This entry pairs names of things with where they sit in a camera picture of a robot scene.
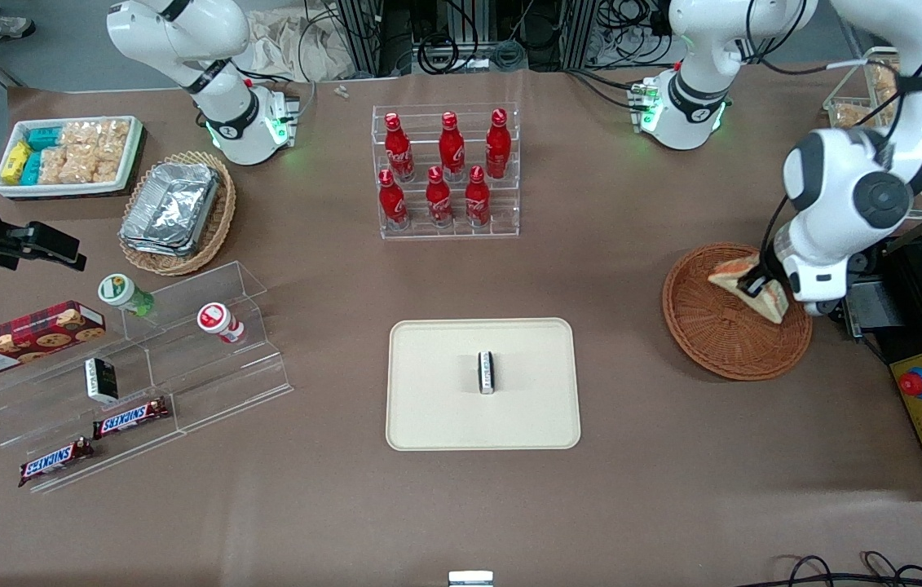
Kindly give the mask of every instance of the red button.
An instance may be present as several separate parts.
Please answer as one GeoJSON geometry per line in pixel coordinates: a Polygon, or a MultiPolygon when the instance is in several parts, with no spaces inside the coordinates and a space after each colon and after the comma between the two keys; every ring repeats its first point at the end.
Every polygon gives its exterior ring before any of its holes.
{"type": "Polygon", "coordinates": [[[919,396],[922,394],[922,376],[913,373],[903,373],[899,376],[899,389],[908,396],[919,396]]]}

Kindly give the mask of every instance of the round wicker basket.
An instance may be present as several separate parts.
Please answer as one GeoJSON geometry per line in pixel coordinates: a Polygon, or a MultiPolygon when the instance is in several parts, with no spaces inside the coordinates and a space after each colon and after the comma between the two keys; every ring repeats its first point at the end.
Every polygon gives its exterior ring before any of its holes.
{"type": "Polygon", "coordinates": [[[732,242],[700,246],[681,257],[663,285],[663,313],[674,341],[708,371],[741,382],[784,375],[801,360],[812,320],[789,298],[782,324],[773,324],[709,281],[718,263],[758,249],[732,242]]]}
{"type": "MultiPolygon", "coordinates": [[[[155,255],[153,253],[143,253],[126,246],[121,242],[121,249],[124,250],[124,256],[128,258],[128,263],[140,270],[152,271],[155,274],[166,276],[178,276],[190,274],[190,272],[200,270],[201,267],[210,263],[211,259],[222,248],[225,237],[229,234],[229,224],[232,223],[232,215],[236,212],[236,186],[233,185],[229,170],[217,157],[208,155],[206,152],[181,152],[177,155],[171,155],[162,161],[162,163],[202,163],[221,175],[221,183],[218,184],[218,191],[214,194],[216,200],[211,206],[210,216],[207,216],[207,224],[204,226],[203,236],[200,238],[200,249],[190,257],[173,257],[170,255],[155,255]]],[[[156,165],[145,171],[145,175],[138,179],[135,189],[128,200],[124,217],[131,212],[141,186],[144,185],[145,179],[155,170],[156,165]]]]}

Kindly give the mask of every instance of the acrylic bottle rack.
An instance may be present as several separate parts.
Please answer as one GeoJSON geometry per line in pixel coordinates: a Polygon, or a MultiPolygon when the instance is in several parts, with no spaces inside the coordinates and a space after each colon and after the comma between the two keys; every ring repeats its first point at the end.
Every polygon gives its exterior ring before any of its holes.
{"type": "MultiPolygon", "coordinates": [[[[137,453],[180,439],[207,424],[254,408],[292,390],[279,349],[268,341],[255,297],[266,289],[240,263],[229,263],[152,293],[154,311],[124,320],[124,334],[73,348],[74,356],[40,372],[16,376],[0,389],[0,441],[22,463],[74,439],[91,439],[92,422],[163,396],[170,416],[91,441],[95,454],[33,479],[28,488],[49,492],[121,463],[137,453]],[[244,341],[222,342],[200,331],[196,313],[218,301],[245,325],[244,341]],[[119,400],[102,405],[87,397],[84,360],[108,361],[117,371],[119,400]]],[[[36,361],[37,368],[41,361],[36,361]]],[[[32,365],[11,370],[32,368],[32,365]]],[[[17,483],[9,471],[8,483],[17,483]]]]}
{"type": "Polygon", "coordinates": [[[378,222],[382,238],[502,238],[519,234],[520,211],[520,160],[521,134],[519,133],[519,111],[516,103],[498,104],[411,104],[374,107],[371,122],[374,170],[372,190],[377,207],[378,222]],[[490,223],[474,229],[465,216],[465,186],[468,185],[468,170],[472,165],[486,165],[486,133],[490,129],[490,116],[494,108],[508,111],[508,130],[512,135],[512,152],[508,170],[502,179],[486,178],[490,188],[490,223]],[[465,139],[465,174],[463,181],[450,183],[450,206],[453,208],[453,225],[439,229],[431,223],[428,201],[424,191],[428,186],[428,168],[439,165],[439,134],[442,134],[444,112],[457,113],[457,129],[465,139]],[[399,115],[402,129],[411,141],[415,177],[411,182],[399,183],[404,191],[406,209],[409,212],[409,226],[401,231],[387,229],[385,212],[377,203],[377,172],[389,166],[385,152],[385,115],[394,112],[399,115]]]}

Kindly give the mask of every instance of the emergency stop button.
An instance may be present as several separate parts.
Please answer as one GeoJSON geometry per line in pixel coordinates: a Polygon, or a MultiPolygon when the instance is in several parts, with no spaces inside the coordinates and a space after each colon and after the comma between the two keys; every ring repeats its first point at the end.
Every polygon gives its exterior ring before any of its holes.
{"type": "Polygon", "coordinates": [[[900,375],[899,390],[910,397],[922,399],[922,369],[914,367],[900,375]]]}

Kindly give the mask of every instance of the bottle cap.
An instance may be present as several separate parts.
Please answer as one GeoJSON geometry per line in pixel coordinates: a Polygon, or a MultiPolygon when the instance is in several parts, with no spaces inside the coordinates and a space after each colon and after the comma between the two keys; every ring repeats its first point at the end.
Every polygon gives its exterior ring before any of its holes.
{"type": "Polygon", "coordinates": [[[110,306],[124,305],[134,296],[134,282],[131,278],[119,272],[114,272],[99,283],[99,300],[110,306]]]}
{"type": "Polygon", "coordinates": [[[200,308],[200,313],[196,315],[196,323],[204,332],[218,334],[229,325],[229,316],[229,308],[226,308],[225,304],[211,302],[200,308]]]}

